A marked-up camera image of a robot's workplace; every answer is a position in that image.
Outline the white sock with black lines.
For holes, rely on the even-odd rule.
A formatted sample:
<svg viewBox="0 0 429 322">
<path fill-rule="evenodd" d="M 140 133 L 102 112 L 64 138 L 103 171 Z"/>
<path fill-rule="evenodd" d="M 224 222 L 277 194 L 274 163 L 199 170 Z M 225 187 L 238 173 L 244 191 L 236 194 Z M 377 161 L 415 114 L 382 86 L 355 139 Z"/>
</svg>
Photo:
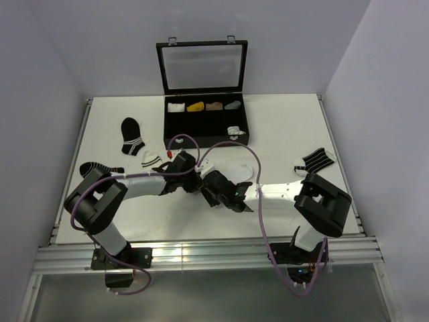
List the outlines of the white sock with black lines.
<svg viewBox="0 0 429 322">
<path fill-rule="evenodd" d="M 239 137 L 239 136 L 245 136 L 247 133 L 245 131 L 242 131 L 238 126 L 231 126 L 227 128 L 227 135 L 229 137 Z"/>
</svg>

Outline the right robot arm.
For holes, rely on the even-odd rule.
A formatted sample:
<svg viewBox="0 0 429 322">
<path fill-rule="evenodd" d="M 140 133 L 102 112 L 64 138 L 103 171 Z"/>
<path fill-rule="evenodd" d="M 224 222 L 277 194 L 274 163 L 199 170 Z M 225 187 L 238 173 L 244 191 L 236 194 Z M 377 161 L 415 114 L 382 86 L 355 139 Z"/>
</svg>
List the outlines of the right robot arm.
<svg viewBox="0 0 429 322">
<path fill-rule="evenodd" d="M 288 243 L 270 243 L 278 264 L 302 265 L 314 261 L 327 237 L 341 237 L 352 198 L 317 174 L 286 184 L 235 184 L 218 170 L 201 176 L 200 192 L 211 207 L 224 205 L 236 212 L 261 209 L 294 210 L 304 222 Z"/>
</svg>

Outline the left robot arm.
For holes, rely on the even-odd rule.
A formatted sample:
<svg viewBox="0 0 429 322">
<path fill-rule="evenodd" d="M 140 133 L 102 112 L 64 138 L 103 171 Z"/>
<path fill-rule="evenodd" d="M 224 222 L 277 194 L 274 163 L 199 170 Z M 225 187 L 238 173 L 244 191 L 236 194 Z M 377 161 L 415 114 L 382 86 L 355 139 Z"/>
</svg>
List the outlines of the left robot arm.
<svg viewBox="0 0 429 322">
<path fill-rule="evenodd" d="M 138 250 L 122 236 L 113 223 L 121 203 L 145 196 L 163 196 L 182 187 L 187 193 L 198 190 L 199 178 L 194 170 L 197 159 L 180 152 L 172 161 L 149 172 L 129 176 L 113 176 L 103 168 L 95 168 L 70 193 L 64 208 L 76 229 L 83 229 L 105 252 L 93 260 L 94 269 L 149 268 L 150 248 Z"/>
</svg>

